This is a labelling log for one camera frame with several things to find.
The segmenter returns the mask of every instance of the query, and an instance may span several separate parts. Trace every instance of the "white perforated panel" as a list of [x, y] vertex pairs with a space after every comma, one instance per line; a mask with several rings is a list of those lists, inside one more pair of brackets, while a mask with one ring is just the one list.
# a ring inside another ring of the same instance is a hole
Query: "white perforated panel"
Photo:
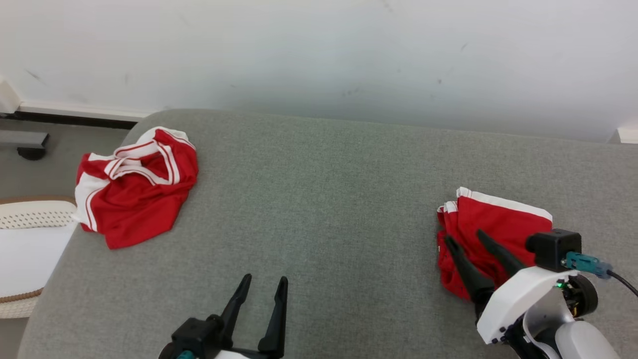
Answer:
[[0, 319], [29, 317], [38, 303], [37, 296], [15, 302], [0, 303]]
[[31, 201], [0, 204], [0, 229], [62, 227], [71, 222], [73, 203]]

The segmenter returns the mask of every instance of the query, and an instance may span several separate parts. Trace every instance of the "wicker trim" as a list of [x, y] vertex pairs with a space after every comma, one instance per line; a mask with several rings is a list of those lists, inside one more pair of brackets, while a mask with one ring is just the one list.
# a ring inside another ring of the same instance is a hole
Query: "wicker trim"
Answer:
[[0, 298], [0, 303], [15, 302], [17, 300], [29, 299], [29, 298], [33, 298], [35, 296], [39, 296], [40, 294], [42, 294], [42, 289], [44, 289], [44, 288], [40, 288], [37, 291], [33, 291], [33, 292], [10, 295], [10, 296], [4, 296], [4, 297]]

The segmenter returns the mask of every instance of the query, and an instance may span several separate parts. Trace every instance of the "robotic arm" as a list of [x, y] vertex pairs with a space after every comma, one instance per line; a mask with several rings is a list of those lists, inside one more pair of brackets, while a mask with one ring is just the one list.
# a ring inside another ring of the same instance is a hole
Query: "robotic arm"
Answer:
[[[602, 278], [617, 278], [608, 264], [581, 254], [581, 235], [555, 229], [528, 238], [536, 266], [526, 268], [507, 249], [479, 230], [481, 244], [501, 263], [509, 279], [494, 282], [468, 260], [451, 237], [445, 240], [463, 284], [475, 306], [477, 330], [486, 344], [505, 343], [521, 359], [619, 359], [607, 339], [580, 317], [598, 306], [598, 295], [580, 271]], [[275, 307], [258, 349], [233, 347], [232, 335], [241, 305], [246, 300], [251, 275], [242, 279], [221, 316], [205, 321], [189, 318], [172, 335], [159, 359], [280, 359], [284, 355], [288, 279], [282, 277]]]
[[598, 329], [579, 318], [596, 309], [598, 295], [571, 268], [593, 262], [601, 273], [611, 268], [580, 255], [580, 234], [561, 229], [534, 234], [526, 246], [535, 254], [536, 266], [529, 268], [485, 232], [479, 230], [477, 236], [510, 276], [496, 290], [453, 238], [445, 243], [475, 305], [477, 330], [486, 344], [506, 343], [522, 359], [619, 358]]
[[246, 301], [252, 276], [247, 274], [239, 283], [235, 294], [221, 313], [209, 316], [205, 321], [189, 318], [171, 336], [159, 354], [159, 359], [280, 359], [286, 340], [286, 307], [288, 304], [288, 279], [282, 277], [275, 293], [272, 311], [265, 336], [259, 340], [257, 350], [233, 348], [233, 331], [241, 305]]

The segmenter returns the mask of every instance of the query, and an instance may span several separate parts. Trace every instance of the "white stripe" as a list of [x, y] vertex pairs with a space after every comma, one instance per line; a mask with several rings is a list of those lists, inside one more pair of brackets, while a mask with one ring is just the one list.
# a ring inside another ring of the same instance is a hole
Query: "white stripe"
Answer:
[[105, 188], [108, 183], [109, 181], [107, 179], [101, 179], [83, 172], [77, 186], [75, 187], [75, 202], [77, 203], [77, 210], [73, 218], [78, 222], [85, 224], [91, 228], [91, 230], [93, 230], [94, 226], [90, 221], [94, 220], [94, 216], [87, 210], [89, 200], [92, 199], [97, 192], [99, 192], [98, 190]]
[[110, 161], [115, 160], [115, 156], [100, 156], [95, 153], [89, 155], [89, 161]]
[[[134, 144], [127, 147], [132, 147], [132, 146], [133, 147], [139, 146], [139, 144]], [[114, 152], [114, 156], [117, 158], [128, 158], [128, 157], [141, 158], [144, 156], [152, 155], [153, 153], [158, 151], [157, 141], [155, 140], [148, 141], [146, 145], [139, 148], [133, 148], [133, 149], [124, 149], [124, 148], [125, 147], [116, 149]]]
[[127, 159], [124, 160], [124, 162], [122, 162], [122, 165], [141, 166], [142, 165], [142, 161], [140, 161], [140, 160], [131, 160], [131, 159], [127, 158]]
[[100, 188], [99, 190], [95, 190], [93, 193], [91, 193], [89, 195], [89, 198], [86, 201], [87, 214], [89, 215], [89, 218], [91, 219], [91, 221], [89, 221], [89, 223], [93, 225], [93, 227], [91, 227], [90, 225], [89, 225], [89, 227], [91, 227], [91, 229], [94, 232], [98, 231], [98, 221], [95, 220], [95, 215], [93, 215], [93, 209], [91, 208], [91, 201], [93, 200], [93, 197], [95, 197], [95, 195], [100, 193], [103, 189], [104, 188]]
[[443, 205], [443, 212], [454, 213], [458, 211], [459, 211], [459, 208], [456, 206], [456, 201], [447, 201]]
[[104, 167], [104, 173], [108, 177], [111, 177], [110, 173], [111, 173], [111, 171], [113, 171], [113, 167], [115, 167], [115, 170], [117, 171], [117, 168], [119, 167], [119, 165], [122, 164], [123, 161], [124, 161], [124, 159], [121, 158], [119, 160], [113, 160], [113, 161], [109, 162], [109, 164], [106, 167]]
[[191, 146], [191, 148], [192, 148], [192, 149], [195, 149], [195, 146], [194, 146], [192, 143], [190, 143], [187, 139], [183, 139], [183, 138], [177, 137], [177, 136], [175, 136], [175, 135], [173, 134], [173, 132], [181, 132], [181, 131], [168, 130], [168, 128], [163, 129], [163, 130], [164, 130], [164, 132], [166, 132], [167, 134], [169, 134], [171, 137], [173, 137], [173, 139], [174, 139], [175, 141], [180, 142], [180, 143], [183, 143], [183, 144], [186, 144], [186, 145], [188, 145], [188, 146]]
[[148, 174], [146, 174], [146, 173], [144, 173], [142, 171], [139, 171], [138, 169], [129, 169], [129, 170], [126, 170], [126, 171], [118, 172], [118, 176], [117, 177], [124, 176], [127, 173], [139, 173], [139, 174], [143, 175], [144, 177], [146, 177], [146, 179], [149, 180], [149, 182], [151, 182], [151, 184], [153, 186], [157, 185], [157, 183], [155, 183], [155, 181], [153, 181], [153, 179], [151, 177], [149, 177]]
[[159, 152], [161, 153], [162, 157], [164, 157], [164, 165], [166, 166], [166, 171], [168, 173], [168, 184], [172, 185], [173, 184], [173, 167], [171, 167], [170, 165], [170, 159], [168, 158], [168, 153], [166, 152], [166, 149], [164, 148], [164, 146], [159, 145], [158, 146]]
[[173, 156], [173, 150], [170, 146], [162, 146], [163, 149], [166, 150], [168, 154], [168, 160], [170, 161], [171, 168], [173, 169], [173, 184], [179, 183], [179, 168], [177, 167], [177, 162], [175, 161], [175, 157]]
[[151, 182], [153, 185], [155, 184], [169, 185], [170, 184], [169, 181], [165, 180], [162, 177], [159, 177], [157, 174], [153, 173], [151, 170], [145, 167], [137, 167], [137, 166], [120, 166], [116, 174], [113, 175], [113, 179], [120, 178], [121, 176], [124, 176], [125, 174], [131, 173], [131, 172], [143, 174], [149, 180], [149, 182]]
[[474, 192], [465, 187], [459, 187], [459, 189], [456, 190], [456, 196], [471, 198], [478, 202], [488, 203], [488, 204], [492, 204], [493, 206], [508, 208], [514, 211], [530, 213], [532, 215], [546, 218], [550, 222], [553, 219], [552, 215], [549, 214], [548, 211], [543, 210], [542, 208], [530, 206], [529, 204], [525, 204], [525, 203], [511, 201], [509, 199], [503, 199], [501, 197], [495, 197], [493, 195], [487, 195], [487, 194], [482, 194], [480, 192]]

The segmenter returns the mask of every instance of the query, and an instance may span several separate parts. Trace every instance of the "folded red garment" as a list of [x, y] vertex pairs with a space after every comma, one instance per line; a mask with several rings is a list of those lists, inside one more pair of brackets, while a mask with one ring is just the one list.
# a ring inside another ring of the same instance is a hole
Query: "folded red garment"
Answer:
[[448, 255], [445, 237], [450, 235], [463, 247], [468, 259], [496, 287], [503, 285], [507, 274], [503, 266], [483, 247], [476, 236], [482, 229], [495, 241], [503, 245], [527, 266], [534, 265], [534, 255], [525, 249], [527, 238], [537, 232], [552, 229], [552, 215], [546, 210], [528, 204], [482, 194], [460, 187], [457, 200], [446, 202], [436, 210], [443, 227], [437, 234], [439, 250], [438, 266], [443, 286], [455, 295], [470, 299], [463, 286], [459, 272]]

